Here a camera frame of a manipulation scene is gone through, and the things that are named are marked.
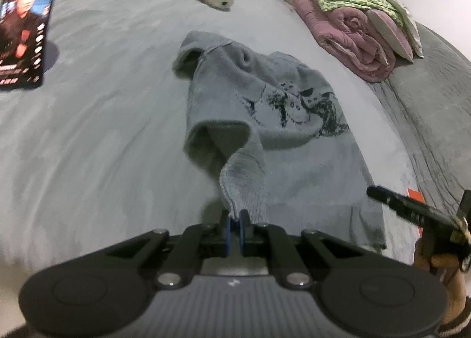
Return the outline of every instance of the pink pillow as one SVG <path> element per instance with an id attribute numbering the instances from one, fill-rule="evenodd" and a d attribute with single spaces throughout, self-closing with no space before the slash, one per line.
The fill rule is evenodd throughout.
<path id="1" fill-rule="evenodd" d="M 376 30 L 383 36 L 392 50 L 406 60 L 413 62 L 414 54 L 412 48 L 393 19 L 386 12 L 380 10 L 368 10 L 367 16 L 373 23 Z"/>

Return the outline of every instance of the blue strip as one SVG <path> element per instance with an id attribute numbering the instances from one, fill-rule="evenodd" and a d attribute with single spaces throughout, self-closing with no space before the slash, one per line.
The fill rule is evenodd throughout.
<path id="1" fill-rule="evenodd" d="M 239 239 L 240 239 L 240 253 L 241 255 L 244 255 L 243 254 L 243 249 L 246 245 L 246 230 L 244 229 L 243 227 L 243 224 L 242 224 L 242 217 L 239 215 Z"/>
<path id="2" fill-rule="evenodd" d="M 225 221 L 225 256 L 229 257 L 231 254 L 231 219 L 227 217 Z"/>

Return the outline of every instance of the cartoon print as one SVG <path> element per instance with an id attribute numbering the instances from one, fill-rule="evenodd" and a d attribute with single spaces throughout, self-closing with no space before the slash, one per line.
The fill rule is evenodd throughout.
<path id="1" fill-rule="evenodd" d="M 342 121 L 340 106 L 333 92 L 316 92 L 314 88 L 300 91 L 293 82 L 281 84 L 281 89 L 265 85 L 257 101 L 242 97 L 249 115 L 262 126 L 306 124 L 311 116 L 322 119 L 317 136 L 338 136 L 349 127 Z"/>

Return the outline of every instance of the pink blanket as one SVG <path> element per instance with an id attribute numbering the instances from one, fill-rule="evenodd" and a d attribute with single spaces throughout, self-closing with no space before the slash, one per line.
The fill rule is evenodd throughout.
<path id="1" fill-rule="evenodd" d="M 375 83 L 391 73 L 394 52 L 364 12 L 352 7 L 323 12 L 317 0 L 292 4 L 317 43 L 356 75 Z"/>

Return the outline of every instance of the hand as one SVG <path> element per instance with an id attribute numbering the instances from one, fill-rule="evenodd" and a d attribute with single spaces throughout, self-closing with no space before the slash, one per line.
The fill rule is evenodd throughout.
<path id="1" fill-rule="evenodd" d="M 27 49 L 28 49 L 28 47 L 26 45 L 19 44 L 18 48 L 16 49 L 16 58 L 21 59 Z"/>
<path id="2" fill-rule="evenodd" d="M 422 239 L 415 244 L 414 266 L 421 269 L 430 270 L 430 262 L 421 255 Z M 447 269 L 444 284 L 447 285 L 448 308 L 441 324 L 445 325 L 457 318 L 465 309 L 466 304 L 466 284 L 465 275 L 459 270 L 458 257 L 451 254 L 434 255 L 431 259 L 432 266 Z"/>

